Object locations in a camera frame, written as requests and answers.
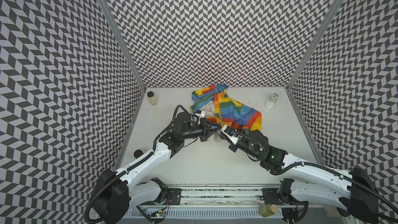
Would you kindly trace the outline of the rainbow coloured jacket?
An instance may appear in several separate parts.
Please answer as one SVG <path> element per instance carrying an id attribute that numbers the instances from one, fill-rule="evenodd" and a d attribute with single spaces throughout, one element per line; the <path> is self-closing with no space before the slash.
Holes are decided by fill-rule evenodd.
<path id="1" fill-rule="evenodd" d="M 210 122 L 228 125 L 249 134 L 262 130 L 261 112 L 231 99 L 227 95 L 228 86 L 215 85 L 192 92 L 193 113 L 207 118 Z"/>

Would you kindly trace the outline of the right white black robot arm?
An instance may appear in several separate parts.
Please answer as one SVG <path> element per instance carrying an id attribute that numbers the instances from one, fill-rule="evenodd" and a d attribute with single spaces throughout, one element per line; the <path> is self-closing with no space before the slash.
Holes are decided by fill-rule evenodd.
<path id="1" fill-rule="evenodd" d="M 379 194 L 366 170 L 339 170 L 301 159 L 283 149 L 271 146 L 260 131 L 249 134 L 226 125 L 221 135 L 229 149 L 242 150 L 271 175 L 287 175 L 278 195 L 282 203 L 314 202 L 338 208 L 345 215 L 369 224 L 381 219 L 398 222 L 398 208 Z"/>

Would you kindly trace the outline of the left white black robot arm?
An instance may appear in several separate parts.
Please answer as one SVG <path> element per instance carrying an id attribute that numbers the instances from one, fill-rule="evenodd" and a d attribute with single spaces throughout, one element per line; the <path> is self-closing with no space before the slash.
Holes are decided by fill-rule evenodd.
<path id="1" fill-rule="evenodd" d="M 84 212 L 85 223 L 116 224 L 132 205 L 153 201 L 163 203 L 167 185 L 158 178 L 144 184 L 141 180 L 181 151 L 186 139 L 205 142 L 221 128 L 221 124 L 191 113 L 175 114 L 169 125 L 156 136 L 151 150 L 125 167 L 115 171 L 107 169 L 100 174 Z"/>

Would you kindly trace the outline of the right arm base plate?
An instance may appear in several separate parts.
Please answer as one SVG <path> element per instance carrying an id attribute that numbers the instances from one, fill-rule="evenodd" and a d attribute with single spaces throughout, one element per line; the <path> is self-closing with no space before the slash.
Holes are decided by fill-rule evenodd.
<path id="1" fill-rule="evenodd" d="M 279 192 L 278 188 L 263 188 L 262 190 L 262 197 L 260 200 L 264 201 L 265 204 L 275 204 L 275 205 L 298 205 L 304 206 L 304 201 L 298 201 L 295 199 L 291 191 L 288 190 L 287 192 Z"/>

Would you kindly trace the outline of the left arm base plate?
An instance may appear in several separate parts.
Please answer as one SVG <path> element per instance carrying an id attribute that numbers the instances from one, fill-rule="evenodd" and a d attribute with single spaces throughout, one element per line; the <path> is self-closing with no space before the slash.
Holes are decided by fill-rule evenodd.
<path id="1" fill-rule="evenodd" d="M 169 205 L 171 206 L 180 205 L 181 193 L 182 193 L 181 188 L 168 188 L 166 199 Z"/>

